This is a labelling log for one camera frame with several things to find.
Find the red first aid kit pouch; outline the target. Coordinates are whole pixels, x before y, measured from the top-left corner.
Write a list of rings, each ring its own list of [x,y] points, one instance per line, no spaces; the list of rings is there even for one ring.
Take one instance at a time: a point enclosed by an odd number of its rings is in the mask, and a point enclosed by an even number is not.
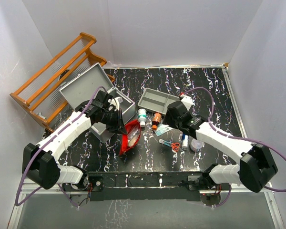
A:
[[[127,151],[134,148],[138,144],[141,137],[141,126],[137,119],[128,122],[125,125],[125,129],[127,134],[122,135],[122,144],[119,156],[124,155]]]

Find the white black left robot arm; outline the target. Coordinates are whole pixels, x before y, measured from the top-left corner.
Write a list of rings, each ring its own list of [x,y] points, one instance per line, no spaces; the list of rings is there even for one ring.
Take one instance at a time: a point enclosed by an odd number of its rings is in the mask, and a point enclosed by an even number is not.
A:
[[[72,184],[78,190],[88,187],[87,172],[78,166],[60,165],[59,159],[69,145],[95,123],[102,123],[114,134],[126,134],[120,96],[98,91],[93,98],[79,104],[71,116],[47,138],[29,143],[23,151],[22,177],[44,189],[56,184]]]

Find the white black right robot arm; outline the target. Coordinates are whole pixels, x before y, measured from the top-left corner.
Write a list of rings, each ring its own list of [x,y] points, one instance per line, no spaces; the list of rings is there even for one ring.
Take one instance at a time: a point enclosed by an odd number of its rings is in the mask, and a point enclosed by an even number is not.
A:
[[[214,189],[222,183],[234,183],[258,193],[278,172],[269,147],[214,130],[205,118],[192,115],[181,101],[168,105],[163,123],[211,145],[235,161],[235,165],[212,164],[193,185]]]

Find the grey metal medicine case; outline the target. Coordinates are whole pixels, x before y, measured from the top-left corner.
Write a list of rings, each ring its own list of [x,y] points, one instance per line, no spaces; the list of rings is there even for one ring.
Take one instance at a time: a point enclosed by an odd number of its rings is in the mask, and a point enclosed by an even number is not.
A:
[[[120,109],[122,110],[124,124],[135,115],[134,101],[114,87],[104,69],[98,63],[66,83],[60,89],[60,93],[73,109],[82,111],[87,107],[84,114],[89,118],[94,118],[91,121],[92,126],[89,131],[103,143],[114,135],[102,123],[104,113],[117,110],[110,105],[113,98],[118,96],[123,98]]]

